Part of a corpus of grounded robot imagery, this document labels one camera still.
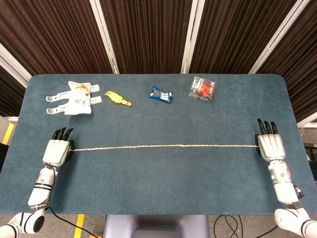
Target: rope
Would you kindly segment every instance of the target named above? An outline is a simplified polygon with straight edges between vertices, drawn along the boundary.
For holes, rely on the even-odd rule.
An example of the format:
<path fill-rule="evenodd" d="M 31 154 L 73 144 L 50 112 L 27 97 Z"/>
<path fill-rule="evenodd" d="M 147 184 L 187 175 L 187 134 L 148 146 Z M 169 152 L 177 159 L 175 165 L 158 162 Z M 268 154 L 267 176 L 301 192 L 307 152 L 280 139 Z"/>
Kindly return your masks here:
<path fill-rule="evenodd" d="M 85 148 L 75 149 L 71 151 L 88 151 L 88 150 L 115 150 L 115 149 L 139 149 L 139 148 L 154 148 L 154 147 L 253 147 L 257 148 L 257 145 L 128 145 L 128 146 L 115 146 L 115 147 L 100 147 L 100 148 Z"/>

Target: dark brown curtain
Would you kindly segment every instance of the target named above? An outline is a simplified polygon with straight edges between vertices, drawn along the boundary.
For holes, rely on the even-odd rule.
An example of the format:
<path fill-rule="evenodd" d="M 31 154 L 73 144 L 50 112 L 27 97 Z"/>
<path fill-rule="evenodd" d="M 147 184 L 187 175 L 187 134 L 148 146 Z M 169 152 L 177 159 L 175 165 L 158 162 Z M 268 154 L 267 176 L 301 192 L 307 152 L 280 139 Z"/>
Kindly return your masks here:
<path fill-rule="evenodd" d="M 32 75 L 112 73 L 89 0 L 0 0 L 0 31 Z"/>
<path fill-rule="evenodd" d="M 101 0 L 120 73 L 180 73 L 192 0 Z"/>
<path fill-rule="evenodd" d="M 25 88 L 0 66 L 0 115 L 17 117 Z"/>
<path fill-rule="evenodd" d="M 297 121 L 317 112 L 317 1 L 312 0 L 258 73 L 284 77 Z"/>
<path fill-rule="evenodd" d="M 207 0 L 190 73 L 248 73 L 296 0 Z"/>

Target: yellow toy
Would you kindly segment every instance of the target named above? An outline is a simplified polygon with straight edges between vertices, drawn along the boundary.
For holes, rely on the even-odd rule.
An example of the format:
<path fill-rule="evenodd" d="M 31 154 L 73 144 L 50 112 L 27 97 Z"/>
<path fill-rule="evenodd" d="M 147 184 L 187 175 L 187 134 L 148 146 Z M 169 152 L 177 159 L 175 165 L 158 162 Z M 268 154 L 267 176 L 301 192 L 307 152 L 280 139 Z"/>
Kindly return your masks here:
<path fill-rule="evenodd" d="M 114 92 L 107 91 L 105 93 L 105 95 L 110 97 L 110 99 L 113 100 L 115 103 L 122 103 L 122 104 L 127 105 L 127 106 L 132 106 L 132 104 L 130 102 L 127 102 L 120 95 L 118 95 L 118 94 L 116 94 Z"/>

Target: blue tabletop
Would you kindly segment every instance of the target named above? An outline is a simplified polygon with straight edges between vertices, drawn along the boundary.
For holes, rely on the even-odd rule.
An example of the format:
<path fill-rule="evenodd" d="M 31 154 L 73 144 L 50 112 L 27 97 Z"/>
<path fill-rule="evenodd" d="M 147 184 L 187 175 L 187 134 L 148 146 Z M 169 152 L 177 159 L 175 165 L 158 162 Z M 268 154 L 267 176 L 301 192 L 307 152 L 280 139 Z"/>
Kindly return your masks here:
<path fill-rule="evenodd" d="M 254 145 L 257 118 L 274 121 L 292 179 L 317 213 L 317 189 L 307 162 L 285 81 L 273 74 L 198 74 L 216 81 L 210 103 L 188 97 L 193 74 L 36 75 L 27 87 L 19 121 L 0 174 L 0 212 L 29 211 L 27 202 L 43 168 L 53 132 L 73 127 L 76 148 L 161 144 Z M 103 102 L 90 115 L 48 115 L 67 100 L 67 82 L 99 84 Z M 155 85 L 174 94 L 171 105 L 148 98 Z M 113 91 L 133 106 L 115 104 Z M 58 169 L 52 204 L 59 213 L 273 214 L 268 163 L 255 148 L 142 148 L 75 152 Z"/>

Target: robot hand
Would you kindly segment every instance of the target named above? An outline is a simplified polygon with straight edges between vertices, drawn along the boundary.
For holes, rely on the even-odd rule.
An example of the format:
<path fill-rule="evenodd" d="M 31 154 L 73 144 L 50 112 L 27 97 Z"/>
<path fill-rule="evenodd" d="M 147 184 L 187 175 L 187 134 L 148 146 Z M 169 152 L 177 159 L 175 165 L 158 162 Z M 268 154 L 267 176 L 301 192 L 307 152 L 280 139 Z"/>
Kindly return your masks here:
<path fill-rule="evenodd" d="M 274 213 L 276 224 L 305 238 L 317 237 L 317 222 L 311 220 L 302 207 L 299 199 L 304 196 L 302 191 L 292 182 L 291 174 L 285 159 L 285 150 L 276 125 L 271 122 L 272 129 L 267 121 L 265 127 L 258 119 L 262 135 L 256 134 L 256 144 L 265 161 L 269 162 L 268 170 L 271 175 L 274 190 L 279 202 L 289 209 L 277 209 Z"/>
<path fill-rule="evenodd" d="M 51 206 L 51 193 L 57 175 L 56 167 L 62 166 L 70 159 L 74 150 L 74 140 L 67 141 L 73 130 L 66 127 L 55 131 L 48 142 L 43 156 L 46 165 L 41 169 L 31 193 L 28 205 L 34 213 L 18 213 L 6 225 L 0 227 L 0 238 L 18 238 L 21 233 L 34 234 L 40 231 L 44 224 L 44 213 Z"/>

